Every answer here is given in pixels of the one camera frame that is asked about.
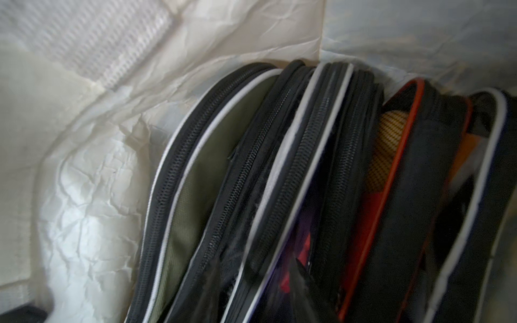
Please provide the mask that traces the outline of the clear paddle case teal paddle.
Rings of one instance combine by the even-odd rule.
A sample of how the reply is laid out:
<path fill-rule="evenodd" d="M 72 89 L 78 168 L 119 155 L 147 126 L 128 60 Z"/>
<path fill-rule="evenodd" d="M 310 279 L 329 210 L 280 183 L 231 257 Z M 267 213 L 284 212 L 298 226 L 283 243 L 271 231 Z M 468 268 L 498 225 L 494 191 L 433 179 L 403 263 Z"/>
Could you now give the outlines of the clear paddle case teal paddle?
<path fill-rule="evenodd" d="M 477 142 L 457 171 L 436 222 L 431 270 L 420 273 L 401 322 L 476 322 L 498 236 L 516 186 L 516 97 L 488 87 L 471 95 Z"/>

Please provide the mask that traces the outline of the canvas tote bag starry print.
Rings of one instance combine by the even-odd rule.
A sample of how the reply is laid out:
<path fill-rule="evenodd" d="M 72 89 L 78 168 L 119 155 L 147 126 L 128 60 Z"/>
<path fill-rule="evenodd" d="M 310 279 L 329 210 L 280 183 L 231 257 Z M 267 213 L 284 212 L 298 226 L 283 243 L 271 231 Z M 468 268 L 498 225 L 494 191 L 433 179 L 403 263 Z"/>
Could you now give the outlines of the canvas tote bag starry print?
<path fill-rule="evenodd" d="M 149 186 L 204 91 L 251 61 L 343 59 L 516 88 L 515 1 L 2 1 L 1 311 L 122 322 Z"/>

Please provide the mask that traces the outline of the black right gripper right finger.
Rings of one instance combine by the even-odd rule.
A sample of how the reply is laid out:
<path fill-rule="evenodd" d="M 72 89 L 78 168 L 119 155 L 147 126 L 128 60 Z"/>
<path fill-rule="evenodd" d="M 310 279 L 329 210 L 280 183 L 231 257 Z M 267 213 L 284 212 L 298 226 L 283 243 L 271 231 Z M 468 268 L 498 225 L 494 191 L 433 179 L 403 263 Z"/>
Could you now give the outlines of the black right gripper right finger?
<path fill-rule="evenodd" d="M 289 260 L 289 288 L 295 322 L 339 322 L 316 282 L 297 258 Z"/>

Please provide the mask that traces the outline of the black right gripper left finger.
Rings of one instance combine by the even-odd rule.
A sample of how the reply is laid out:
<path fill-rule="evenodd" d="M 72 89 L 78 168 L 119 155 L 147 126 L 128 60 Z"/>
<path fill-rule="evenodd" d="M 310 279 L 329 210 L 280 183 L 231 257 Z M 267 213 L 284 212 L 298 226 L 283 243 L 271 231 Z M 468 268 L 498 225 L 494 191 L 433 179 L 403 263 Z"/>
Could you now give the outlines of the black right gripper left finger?
<path fill-rule="evenodd" d="M 201 295 L 189 322 L 218 322 L 221 278 L 220 261 L 216 258 L 210 263 L 202 284 Z"/>

